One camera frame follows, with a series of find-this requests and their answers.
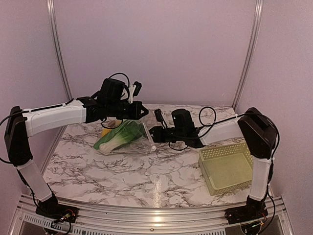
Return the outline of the green fake bok choy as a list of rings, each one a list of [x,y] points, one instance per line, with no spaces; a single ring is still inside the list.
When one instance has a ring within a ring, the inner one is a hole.
[[[101,137],[93,148],[104,155],[112,154],[114,150],[120,149],[139,138],[143,137],[145,129],[142,123],[134,120],[123,121],[118,127]]]

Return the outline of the clear zip top bag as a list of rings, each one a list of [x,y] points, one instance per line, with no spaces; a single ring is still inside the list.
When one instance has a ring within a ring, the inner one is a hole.
[[[93,149],[102,155],[146,154],[157,149],[144,120],[108,119]]]

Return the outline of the pale green plastic basket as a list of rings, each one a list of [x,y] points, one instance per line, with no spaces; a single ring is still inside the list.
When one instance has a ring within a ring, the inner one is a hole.
[[[253,159],[245,142],[204,148],[198,163],[212,196],[251,185]]]

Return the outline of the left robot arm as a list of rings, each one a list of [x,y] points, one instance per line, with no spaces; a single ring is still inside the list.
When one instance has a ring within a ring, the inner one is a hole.
[[[104,121],[111,117],[139,120],[148,114],[141,101],[133,100],[141,87],[137,81],[130,85],[109,77],[92,96],[37,109],[21,109],[19,106],[11,109],[10,115],[5,117],[7,126],[4,140],[9,158],[6,163],[15,167],[24,184],[38,198],[40,202],[37,208],[40,212],[57,218],[63,209],[33,161],[29,137],[50,129]]]

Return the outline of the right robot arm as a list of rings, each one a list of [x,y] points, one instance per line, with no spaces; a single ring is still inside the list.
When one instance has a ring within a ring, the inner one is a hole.
[[[279,131],[270,118],[252,107],[243,114],[195,127],[190,112],[177,109],[172,112],[174,126],[167,127],[159,109],[155,110],[155,116],[162,123],[149,130],[155,143],[182,141],[188,147],[203,148],[226,139],[244,138],[253,158],[253,175],[242,215],[253,219],[261,212],[273,175],[274,153],[280,141]]]

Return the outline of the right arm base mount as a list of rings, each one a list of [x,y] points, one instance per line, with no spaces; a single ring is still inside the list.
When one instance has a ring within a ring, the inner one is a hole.
[[[224,216],[229,224],[236,224],[267,217],[268,211],[265,206],[257,209],[253,206],[245,205],[226,209]]]

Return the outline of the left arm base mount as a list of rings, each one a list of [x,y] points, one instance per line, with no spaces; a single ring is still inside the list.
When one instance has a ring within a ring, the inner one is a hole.
[[[78,214],[78,208],[62,204],[58,204],[55,207],[48,206],[47,208],[38,206],[36,214],[54,219],[55,223],[63,221],[74,223]]]

